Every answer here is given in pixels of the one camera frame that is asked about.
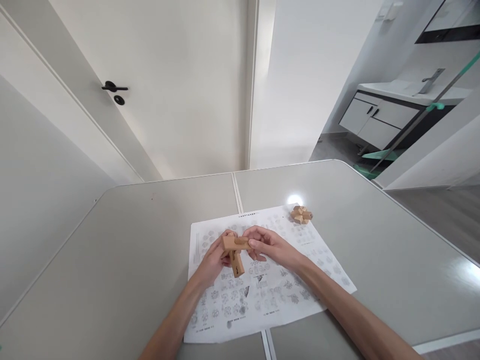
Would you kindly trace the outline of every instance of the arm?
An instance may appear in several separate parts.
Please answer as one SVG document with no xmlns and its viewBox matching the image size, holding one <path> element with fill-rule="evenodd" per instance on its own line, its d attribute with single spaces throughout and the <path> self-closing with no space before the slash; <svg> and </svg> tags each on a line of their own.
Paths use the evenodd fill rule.
<svg viewBox="0 0 480 360">
<path fill-rule="evenodd" d="M 306 256 L 276 232 L 253 226 L 243 236 L 250 238 L 254 260 L 265 254 L 296 273 L 324 303 L 367 359 L 422 359 L 413 348 L 383 321 L 346 292 Z"/>
<path fill-rule="evenodd" d="M 230 258 L 220 259 L 223 250 L 219 246 L 221 237 L 227 236 L 229 233 L 237 236 L 235 232 L 225 230 L 211 244 L 200 266 L 187 282 L 167 317 L 163 320 L 155 334 L 153 334 L 138 360 L 175 358 L 200 297 L 219 276 L 223 267 L 231 266 Z"/>
</svg>

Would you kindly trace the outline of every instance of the bathroom sink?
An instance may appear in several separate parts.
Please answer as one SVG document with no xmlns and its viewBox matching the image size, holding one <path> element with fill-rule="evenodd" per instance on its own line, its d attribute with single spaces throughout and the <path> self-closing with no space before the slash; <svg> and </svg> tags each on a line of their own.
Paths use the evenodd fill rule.
<svg viewBox="0 0 480 360">
<path fill-rule="evenodd" d="M 433 84 L 428 93 L 420 94 L 425 83 L 393 80 L 391 82 L 364 83 L 357 86 L 358 90 L 363 90 L 372 94 L 383 95 L 389 98 L 403 100 L 409 103 L 428 106 L 445 88 L 444 85 Z M 472 90 L 461 87 L 451 87 L 439 102 L 448 105 L 458 105 L 465 99 Z"/>
</svg>

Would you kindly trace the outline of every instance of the white door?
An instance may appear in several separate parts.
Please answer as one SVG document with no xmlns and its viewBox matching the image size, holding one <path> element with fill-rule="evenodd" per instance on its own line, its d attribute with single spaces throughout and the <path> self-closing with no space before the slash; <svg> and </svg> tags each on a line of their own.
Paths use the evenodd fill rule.
<svg viewBox="0 0 480 360">
<path fill-rule="evenodd" d="M 396 128 L 403 129 L 418 112 L 419 110 L 415 108 L 382 100 L 378 104 L 378 111 L 374 118 Z"/>
<path fill-rule="evenodd" d="M 400 129 L 371 117 L 358 133 L 358 137 L 380 150 L 384 150 L 399 132 Z"/>
<path fill-rule="evenodd" d="M 341 118 L 340 125 L 357 135 L 376 108 L 375 105 L 354 98 Z"/>
<path fill-rule="evenodd" d="M 241 169 L 246 1 L 50 3 L 164 179 Z"/>
</svg>

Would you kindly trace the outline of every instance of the white paper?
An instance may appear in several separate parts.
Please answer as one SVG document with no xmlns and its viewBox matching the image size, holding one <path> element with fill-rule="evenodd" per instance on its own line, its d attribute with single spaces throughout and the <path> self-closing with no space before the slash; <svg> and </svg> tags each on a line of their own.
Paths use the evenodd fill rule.
<svg viewBox="0 0 480 360">
<path fill-rule="evenodd" d="M 350 294 L 357 288 L 317 232 L 312 222 L 300 225 L 290 218 L 294 205 L 242 213 L 191 225 L 188 278 L 225 229 L 239 236 L 253 225 L 273 230 L 306 255 Z M 253 261 L 241 252 L 245 273 L 234 278 L 225 267 L 201 297 L 188 324 L 185 343 L 221 343 L 294 322 L 326 308 L 302 280 L 267 257 Z"/>
</svg>

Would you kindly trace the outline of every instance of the black door handle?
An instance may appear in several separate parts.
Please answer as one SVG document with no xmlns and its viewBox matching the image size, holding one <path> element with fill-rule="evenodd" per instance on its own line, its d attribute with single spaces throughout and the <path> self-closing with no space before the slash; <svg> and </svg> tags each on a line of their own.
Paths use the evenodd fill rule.
<svg viewBox="0 0 480 360">
<path fill-rule="evenodd" d="M 116 93 L 117 90 L 128 90 L 128 87 L 116 87 L 111 81 L 105 81 L 105 86 L 101 87 L 103 90 L 110 90 L 112 93 Z"/>
</svg>

